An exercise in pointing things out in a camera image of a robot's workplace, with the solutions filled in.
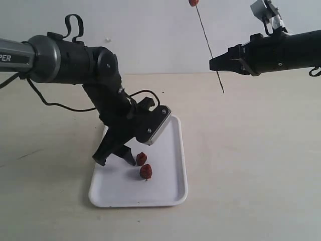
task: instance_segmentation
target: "white tray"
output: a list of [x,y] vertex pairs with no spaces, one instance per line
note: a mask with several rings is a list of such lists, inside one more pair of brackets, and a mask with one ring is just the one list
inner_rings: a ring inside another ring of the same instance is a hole
[[89,190],[89,199],[97,207],[175,206],[187,197],[187,177],[180,120],[173,116],[158,140],[147,146],[132,139],[134,157],[147,154],[152,167],[148,181],[139,176],[140,167],[111,155],[105,167],[96,164]]

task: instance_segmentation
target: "red fruit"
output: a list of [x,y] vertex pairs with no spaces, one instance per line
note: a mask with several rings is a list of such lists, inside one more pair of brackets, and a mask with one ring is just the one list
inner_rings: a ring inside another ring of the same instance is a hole
[[189,2],[192,7],[195,7],[197,4],[199,4],[199,0],[189,0]]
[[139,153],[137,155],[136,162],[138,166],[144,165],[146,161],[147,161],[147,155],[144,152]]
[[152,170],[151,170],[150,164],[143,165],[140,169],[139,174],[143,179],[146,179],[146,180],[150,179],[151,175],[152,175]]

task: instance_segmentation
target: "plastic tray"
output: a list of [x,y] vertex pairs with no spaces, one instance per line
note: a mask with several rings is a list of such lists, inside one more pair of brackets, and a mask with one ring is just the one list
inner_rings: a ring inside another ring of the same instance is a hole
[[175,206],[187,197],[187,177],[180,120],[172,116],[158,140],[147,146],[132,139],[134,157],[147,154],[152,167],[148,181],[139,176],[140,167],[111,155],[105,167],[96,164],[89,190],[89,199],[97,207]]

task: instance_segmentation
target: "white wall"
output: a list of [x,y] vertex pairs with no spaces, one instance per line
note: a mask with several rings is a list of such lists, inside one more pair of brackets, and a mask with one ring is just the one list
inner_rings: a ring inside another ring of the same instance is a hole
[[[254,1],[200,0],[214,55],[264,32],[250,9]],[[321,28],[319,1],[273,2],[293,32]],[[88,46],[106,46],[118,55],[122,73],[208,72],[210,55],[188,0],[3,0],[0,38],[23,41],[47,31],[64,34],[64,17],[70,13],[83,18]],[[106,37],[112,42],[106,44]]]

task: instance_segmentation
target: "wire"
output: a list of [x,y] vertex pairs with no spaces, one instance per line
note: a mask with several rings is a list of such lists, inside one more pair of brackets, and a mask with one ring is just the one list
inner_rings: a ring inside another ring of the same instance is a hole
[[9,79],[5,80],[4,82],[2,82],[0,84],[0,89],[6,87],[8,84],[10,84],[12,81],[14,81],[15,79],[17,79],[19,76],[19,73],[15,73],[13,76],[11,76]]
[[[209,40],[207,39],[207,35],[206,35],[205,29],[204,29],[204,25],[203,25],[203,21],[202,21],[201,15],[200,15],[199,8],[197,7],[197,5],[195,5],[195,7],[196,7],[197,14],[198,14],[199,19],[200,19],[200,22],[201,22],[201,26],[202,26],[202,29],[203,29],[203,33],[204,33],[205,40],[206,40],[207,46],[208,46],[208,48],[209,48],[209,51],[210,51],[211,57],[212,57],[212,59],[214,59],[214,57],[213,57],[213,53],[212,53],[212,50],[211,50],[211,47],[210,47],[210,44],[209,44]],[[221,88],[222,88],[222,91],[223,91],[223,94],[224,94],[224,93],[225,93],[225,91],[224,91],[224,87],[223,87],[223,84],[222,84],[222,81],[221,81],[220,74],[219,74],[219,72],[218,72],[218,71],[216,71],[216,73],[217,73],[217,77],[219,78],[220,85],[221,85]]]
[[46,105],[46,106],[58,106],[70,111],[74,111],[74,112],[89,112],[89,111],[93,111],[96,110],[96,108],[91,108],[91,109],[73,109],[70,107],[67,107],[63,104],[59,104],[59,103],[48,103],[45,98],[43,97],[43,95],[40,93],[40,91],[35,87],[35,85],[32,83],[32,81],[27,78],[27,82],[30,85],[30,87],[34,90],[34,92],[39,96],[39,98],[41,99],[41,101]]
[[150,93],[150,94],[152,94],[155,97],[155,99],[157,100],[157,106],[160,106],[161,101],[159,100],[158,96],[154,92],[152,92],[151,90],[148,90],[148,89],[143,89],[143,90],[138,91],[138,92],[136,92],[134,94],[131,94],[130,97],[134,97],[134,96],[136,96],[138,94],[141,94],[141,93]]

